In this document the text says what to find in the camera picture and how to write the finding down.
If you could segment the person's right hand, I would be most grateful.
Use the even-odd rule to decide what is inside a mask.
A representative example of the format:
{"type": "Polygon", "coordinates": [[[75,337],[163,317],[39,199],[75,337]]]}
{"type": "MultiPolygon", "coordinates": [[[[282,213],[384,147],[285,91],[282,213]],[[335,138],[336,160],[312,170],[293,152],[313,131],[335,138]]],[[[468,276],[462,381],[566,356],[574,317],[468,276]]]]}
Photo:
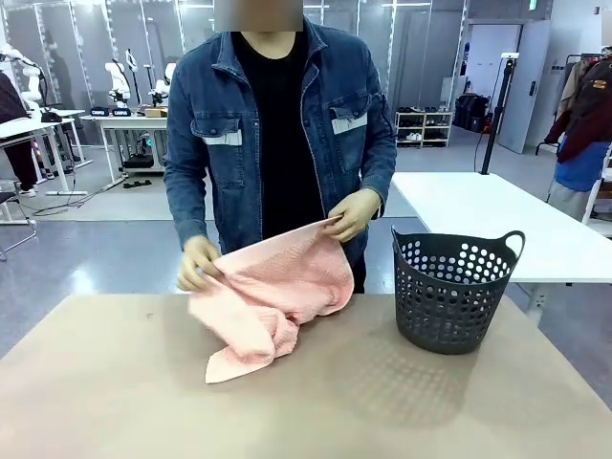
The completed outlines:
{"type": "Polygon", "coordinates": [[[221,256],[217,248],[202,235],[189,238],[183,246],[177,286],[184,292],[202,292],[210,277],[219,277],[221,272],[214,261],[221,256]]]}

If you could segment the person's left hand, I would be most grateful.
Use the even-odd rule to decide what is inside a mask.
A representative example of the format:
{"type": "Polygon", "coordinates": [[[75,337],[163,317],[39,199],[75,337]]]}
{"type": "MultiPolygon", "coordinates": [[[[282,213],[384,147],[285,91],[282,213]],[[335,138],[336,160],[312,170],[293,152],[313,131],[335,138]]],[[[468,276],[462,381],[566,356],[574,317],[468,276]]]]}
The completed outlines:
{"type": "Polygon", "coordinates": [[[323,233],[346,243],[364,231],[377,213],[382,201],[378,193],[369,188],[356,191],[340,201],[328,214],[333,219],[323,233]]]}

